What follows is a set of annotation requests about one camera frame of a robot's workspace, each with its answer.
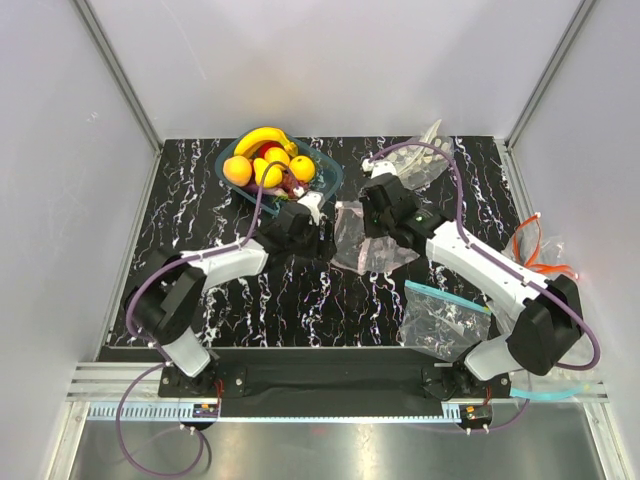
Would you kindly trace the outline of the orange peach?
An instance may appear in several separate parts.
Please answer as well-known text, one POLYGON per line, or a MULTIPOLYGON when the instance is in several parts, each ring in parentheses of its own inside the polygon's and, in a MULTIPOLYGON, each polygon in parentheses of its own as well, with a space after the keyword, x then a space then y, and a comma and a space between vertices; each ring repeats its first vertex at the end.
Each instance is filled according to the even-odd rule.
POLYGON ((245 187, 253 177, 252 162, 242 155, 228 158, 223 163, 225 178, 238 187, 245 187))

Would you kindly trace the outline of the yellow banana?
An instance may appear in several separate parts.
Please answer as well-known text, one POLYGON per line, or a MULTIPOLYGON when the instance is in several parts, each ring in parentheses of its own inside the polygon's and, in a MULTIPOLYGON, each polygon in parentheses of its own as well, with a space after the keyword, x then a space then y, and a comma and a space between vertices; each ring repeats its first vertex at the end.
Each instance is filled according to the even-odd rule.
POLYGON ((298 145, 292 141, 281 129, 263 126, 246 133, 239 139, 234 148, 235 156, 251 157, 262 145, 276 142, 291 156, 298 154, 298 145))

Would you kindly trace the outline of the orange fruit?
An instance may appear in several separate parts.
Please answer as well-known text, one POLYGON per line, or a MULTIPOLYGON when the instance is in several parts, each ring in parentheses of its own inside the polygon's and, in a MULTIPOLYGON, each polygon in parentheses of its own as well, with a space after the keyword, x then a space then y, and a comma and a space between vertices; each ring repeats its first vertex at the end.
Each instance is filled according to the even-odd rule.
POLYGON ((299 182, 309 183, 316 174, 313 160, 305 155, 299 155, 290 160, 289 169, 299 182))

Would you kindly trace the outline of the pink zip top bag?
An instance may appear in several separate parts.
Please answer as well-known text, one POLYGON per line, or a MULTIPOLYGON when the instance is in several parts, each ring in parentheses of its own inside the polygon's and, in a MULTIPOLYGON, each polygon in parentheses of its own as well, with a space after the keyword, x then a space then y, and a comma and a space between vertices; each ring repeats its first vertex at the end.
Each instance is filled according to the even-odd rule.
POLYGON ((331 263, 359 275, 391 273, 419 258, 416 252, 399 246, 391 237, 366 237, 363 208, 356 201, 336 202, 334 242, 336 253, 331 263))

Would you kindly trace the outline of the teal zip bag at edge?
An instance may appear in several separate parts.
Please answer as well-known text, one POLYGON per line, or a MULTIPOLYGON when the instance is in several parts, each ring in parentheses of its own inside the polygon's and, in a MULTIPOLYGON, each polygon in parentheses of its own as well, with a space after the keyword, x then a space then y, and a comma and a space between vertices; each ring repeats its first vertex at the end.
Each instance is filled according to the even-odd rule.
POLYGON ((512 387, 510 389, 510 396, 534 402, 559 402, 560 400, 569 399, 576 395, 589 392, 590 389, 591 387, 588 384, 561 391, 528 391, 512 387))

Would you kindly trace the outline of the clear bag with white pieces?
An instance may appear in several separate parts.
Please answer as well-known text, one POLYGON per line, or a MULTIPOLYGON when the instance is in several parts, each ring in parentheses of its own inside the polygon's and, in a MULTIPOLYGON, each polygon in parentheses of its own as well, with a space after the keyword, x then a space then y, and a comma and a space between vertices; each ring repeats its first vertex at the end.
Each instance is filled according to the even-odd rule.
MULTIPOLYGON (((438 134, 441 122, 438 119, 422 135, 412 137, 411 141, 432 144, 452 157, 453 140, 438 134)), ((395 149, 383 156, 381 161, 395 169, 402 185, 409 190, 430 185, 449 167, 449 162, 441 154, 416 145, 395 149)))

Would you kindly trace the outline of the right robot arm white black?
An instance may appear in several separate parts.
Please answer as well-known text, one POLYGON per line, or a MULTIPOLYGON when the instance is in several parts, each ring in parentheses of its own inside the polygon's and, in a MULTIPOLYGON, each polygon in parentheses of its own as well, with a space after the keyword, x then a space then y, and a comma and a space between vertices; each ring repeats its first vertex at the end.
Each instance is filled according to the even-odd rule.
POLYGON ((478 343, 454 371, 466 396, 514 370, 543 376, 586 333, 575 281, 549 279, 520 266, 468 233, 439 210, 421 206, 392 173, 368 180, 360 193, 367 236, 389 236, 399 246, 464 277, 515 321, 512 331, 478 343))

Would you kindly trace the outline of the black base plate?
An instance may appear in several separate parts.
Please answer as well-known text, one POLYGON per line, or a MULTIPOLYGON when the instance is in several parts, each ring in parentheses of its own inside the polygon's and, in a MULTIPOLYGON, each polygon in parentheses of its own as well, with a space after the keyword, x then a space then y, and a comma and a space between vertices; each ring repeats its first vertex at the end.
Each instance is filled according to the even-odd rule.
POLYGON ((506 375, 481 382, 403 347, 221 348, 202 376, 190 379, 166 367, 159 385, 163 398, 411 413, 424 403, 505 399, 509 390, 506 375))

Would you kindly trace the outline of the orange zip top bag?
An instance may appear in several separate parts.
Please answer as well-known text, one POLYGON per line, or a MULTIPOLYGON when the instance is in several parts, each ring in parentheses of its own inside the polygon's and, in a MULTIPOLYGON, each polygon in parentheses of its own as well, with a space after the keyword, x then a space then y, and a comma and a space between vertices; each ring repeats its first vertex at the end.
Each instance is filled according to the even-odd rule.
POLYGON ((577 271, 565 262, 565 242, 561 236, 547 236, 542 229, 541 213, 535 212, 515 230, 505 247, 504 254, 529 270, 557 277, 565 275, 574 281, 577 271))

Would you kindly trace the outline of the red pepper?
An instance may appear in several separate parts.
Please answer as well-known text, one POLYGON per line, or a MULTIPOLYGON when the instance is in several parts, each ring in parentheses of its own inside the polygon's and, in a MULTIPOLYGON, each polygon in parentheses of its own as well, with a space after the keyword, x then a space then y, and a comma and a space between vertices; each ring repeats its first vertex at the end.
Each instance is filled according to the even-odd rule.
POLYGON ((258 150, 259 156, 261 158, 264 158, 268 150, 270 150, 271 148, 280 148, 280 147, 281 145, 278 142, 275 142, 275 141, 267 142, 259 147, 259 150, 258 150))

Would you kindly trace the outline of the purple grape bunch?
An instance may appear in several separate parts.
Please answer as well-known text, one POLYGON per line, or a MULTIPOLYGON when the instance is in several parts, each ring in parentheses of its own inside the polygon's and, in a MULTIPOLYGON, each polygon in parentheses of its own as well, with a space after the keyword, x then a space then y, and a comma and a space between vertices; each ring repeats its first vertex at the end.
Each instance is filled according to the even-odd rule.
POLYGON ((303 181, 297 180, 295 176, 284 172, 279 188, 286 193, 289 199, 297 199, 308 190, 308 185, 303 181))

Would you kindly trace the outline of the teal plastic fruit tray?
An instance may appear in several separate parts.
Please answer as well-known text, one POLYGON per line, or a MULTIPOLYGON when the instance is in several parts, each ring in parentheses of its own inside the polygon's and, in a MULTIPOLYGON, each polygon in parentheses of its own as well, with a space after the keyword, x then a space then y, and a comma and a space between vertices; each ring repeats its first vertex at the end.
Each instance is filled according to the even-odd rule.
MULTIPOLYGON (((292 137, 292 136, 290 136, 288 134, 286 134, 286 135, 298 145, 298 154, 296 156, 299 156, 299 155, 308 156, 313 160, 313 162, 315 164, 316 174, 315 174, 314 178, 309 183, 306 183, 308 185, 308 190, 307 191, 312 190, 312 191, 320 192, 320 193, 322 193, 324 195, 324 198, 326 200, 330 199, 342 184, 342 181, 343 181, 343 170, 342 170, 342 167, 338 163, 336 163, 333 159, 331 159, 327 155, 323 154, 322 152, 312 148, 311 146, 301 142, 300 140, 298 140, 298 139, 296 139, 296 138, 294 138, 294 137, 292 137)), ((218 175, 218 177, 220 178, 220 180, 222 180, 227 186, 229 186, 232 191, 234 191, 238 195, 240 195, 240 197, 242 197, 242 198, 246 199, 247 201, 251 202, 251 204, 255 204, 257 200, 260 200, 261 201, 261 211, 263 213, 267 213, 269 215, 275 216, 275 215, 278 214, 278 211, 280 210, 280 207, 283 206, 285 204, 285 202, 293 201, 293 200, 296 200, 296 199, 289 199, 288 197, 287 198, 278 198, 278 197, 263 196, 262 192, 259 192, 258 196, 255 197, 255 196, 250 195, 247 192, 245 192, 244 191, 244 187, 238 187, 238 186, 233 185, 232 183, 230 183, 225 178, 225 176, 223 174, 223 163, 228 158, 235 156, 234 155, 234 148, 235 148, 235 146, 238 143, 240 138, 235 139, 218 156, 218 158, 217 158, 217 160, 215 162, 215 172, 218 175)), ((261 158, 259 156, 258 150, 251 157, 246 157, 247 159, 249 159, 252 162, 252 166, 253 166, 253 161, 256 158, 261 158)), ((281 170, 282 170, 282 173, 287 172, 287 173, 293 175, 291 170, 289 169, 289 165, 285 166, 284 168, 281 168, 281 170)))

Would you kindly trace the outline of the blue zip top bag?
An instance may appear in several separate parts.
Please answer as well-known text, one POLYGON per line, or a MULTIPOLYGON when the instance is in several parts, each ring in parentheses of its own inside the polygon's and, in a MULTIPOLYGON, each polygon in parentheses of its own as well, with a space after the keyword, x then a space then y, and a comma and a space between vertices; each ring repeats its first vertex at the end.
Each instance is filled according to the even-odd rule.
POLYGON ((404 292, 402 346, 453 362, 488 338, 491 312, 487 307, 413 281, 405 282, 404 292))

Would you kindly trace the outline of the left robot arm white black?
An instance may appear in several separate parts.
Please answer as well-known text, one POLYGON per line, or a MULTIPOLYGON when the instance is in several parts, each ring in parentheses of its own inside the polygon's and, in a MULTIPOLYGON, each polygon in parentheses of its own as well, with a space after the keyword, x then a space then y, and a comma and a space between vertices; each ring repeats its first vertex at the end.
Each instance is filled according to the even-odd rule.
POLYGON ((279 268, 294 255, 315 256, 323 204, 320 194, 311 193, 222 247, 156 251, 125 297, 127 330, 157 349, 167 366, 176 367, 190 393, 208 394, 216 382, 214 356, 192 328, 202 295, 232 280, 279 268))

